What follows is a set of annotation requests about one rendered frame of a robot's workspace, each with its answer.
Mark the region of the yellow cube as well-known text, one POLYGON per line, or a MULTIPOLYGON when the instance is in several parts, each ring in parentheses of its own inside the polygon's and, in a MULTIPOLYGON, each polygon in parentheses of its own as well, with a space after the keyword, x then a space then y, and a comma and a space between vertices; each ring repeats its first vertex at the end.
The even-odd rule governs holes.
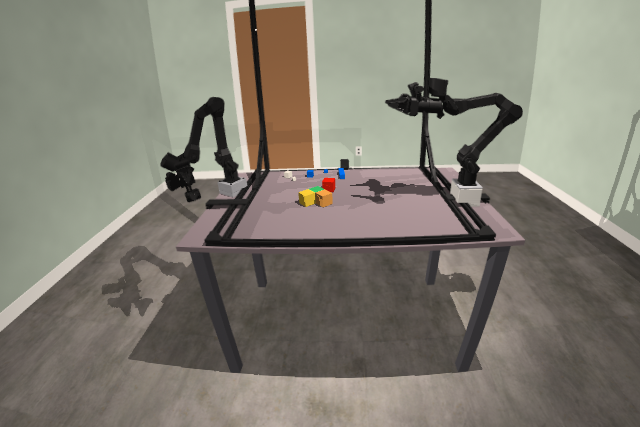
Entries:
POLYGON ((299 192, 299 203, 305 207, 316 204, 315 192, 309 189, 299 192))

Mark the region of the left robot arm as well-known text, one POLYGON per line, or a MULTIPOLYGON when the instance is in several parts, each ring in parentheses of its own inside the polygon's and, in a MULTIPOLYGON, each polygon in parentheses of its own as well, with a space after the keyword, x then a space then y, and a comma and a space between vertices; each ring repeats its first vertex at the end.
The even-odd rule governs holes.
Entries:
MULTIPOLYGON (((409 85, 408 88, 411 95, 414 95, 418 100, 424 100, 425 97, 421 95, 424 90, 423 86, 419 86, 417 82, 409 85)), ((444 116, 443 109, 445 112, 449 112, 450 115, 458 115, 469 109, 489 105, 496 105, 500 109, 497 119, 484 131, 484 133, 472 145, 467 146, 465 144, 459 150, 461 153, 458 152, 457 154, 457 161, 460 163, 460 166, 463 167, 460 169, 458 182, 462 186, 477 186, 476 177, 480 167, 476 162, 480 153, 506 126, 520 119, 523 115, 523 110, 521 106, 514 104, 499 93, 467 98, 466 100, 451 98, 449 95, 446 95, 447 85, 448 80, 430 78, 429 93, 431 92, 431 96, 439 98, 429 98, 430 105, 428 113, 437 113, 437 118, 439 119, 444 116)))

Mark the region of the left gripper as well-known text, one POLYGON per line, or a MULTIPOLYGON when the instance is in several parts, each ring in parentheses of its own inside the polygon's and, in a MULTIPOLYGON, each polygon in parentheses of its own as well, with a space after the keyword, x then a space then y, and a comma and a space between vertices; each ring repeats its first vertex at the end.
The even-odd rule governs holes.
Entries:
POLYGON ((428 113, 429 105, 430 105, 429 98, 425 97, 424 100, 417 100, 416 98, 409 99, 407 97, 410 98, 408 94, 401 94, 399 98, 385 100, 385 103, 388 104, 389 107, 394 108, 402 113, 405 113, 407 115, 409 113, 409 116, 416 116, 418 112, 421 112, 424 114, 428 113), (417 106, 418 106, 418 112, 417 112, 417 106))

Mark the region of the wooden cube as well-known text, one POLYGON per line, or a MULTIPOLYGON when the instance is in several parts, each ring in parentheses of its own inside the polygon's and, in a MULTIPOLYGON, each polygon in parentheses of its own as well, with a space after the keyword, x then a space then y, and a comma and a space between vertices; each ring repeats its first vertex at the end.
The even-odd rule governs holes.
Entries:
POLYGON ((333 204, 332 201, 332 193, 327 190, 322 190, 315 193, 316 204, 321 207, 326 207, 328 205, 333 204))

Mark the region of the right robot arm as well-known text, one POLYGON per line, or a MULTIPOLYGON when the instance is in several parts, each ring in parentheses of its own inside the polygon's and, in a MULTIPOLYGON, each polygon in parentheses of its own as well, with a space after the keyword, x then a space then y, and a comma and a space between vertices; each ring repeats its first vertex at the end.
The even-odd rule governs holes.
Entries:
MULTIPOLYGON (((209 100, 203 104, 199 109, 194 112, 194 119, 190 134, 189 142, 185 148, 183 154, 179 156, 174 156, 171 153, 167 153, 161 161, 160 166, 170 170, 172 172, 176 171, 174 168, 174 164, 176 162, 182 160, 189 160, 190 163, 194 164, 200 159, 200 137, 203 127, 204 118, 211 114, 214 123, 214 130, 217 142, 217 152, 214 152, 215 161, 220 162, 219 165, 223 166, 225 179, 223 182, 233 183, 239 179, 238 177, 238 166, 236 162, 233 161, 232 155, 227 147, 225 128, 223 122, 223 114, 224 114, 224 100, 220 97, 211 97, 209 100), (222 100, 222 101, 221 101, 222 100), (206 108, 206 109, 204 109, 206 108), (202 110, 202 111, 199 111, 202 110), (218 155, 219 154, 219 155, 218 155), (181 159, 181 157, 183 159, 181 159), (225 168, 224 168, 225 167, 225 168)), ((178 175, 173 174, 172 172, 166 173, 166 185, 168 189, 171 191, 176 190, 181 187, 184 188, 181 184, 181 181, 178 175)))

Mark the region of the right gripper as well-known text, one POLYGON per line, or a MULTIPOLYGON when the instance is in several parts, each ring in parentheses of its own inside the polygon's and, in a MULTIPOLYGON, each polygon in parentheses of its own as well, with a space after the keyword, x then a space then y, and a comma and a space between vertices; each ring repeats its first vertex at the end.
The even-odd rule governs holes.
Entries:
POLYGON ((180 178, 182 186, 186 187, 187 192, 185 192, 185 196, 186 196, 187 202, 192 202, 192 201, 196 201, 196 199, 197 200, 200 199, 201 195, 200 195, 199 189, 198 188, 192 189, 191 187, 191 185, 196 182, 192 173, 189 160, 182 160, 182 161, 176 162, 174 164, 174 167, 177 175, 180 178))

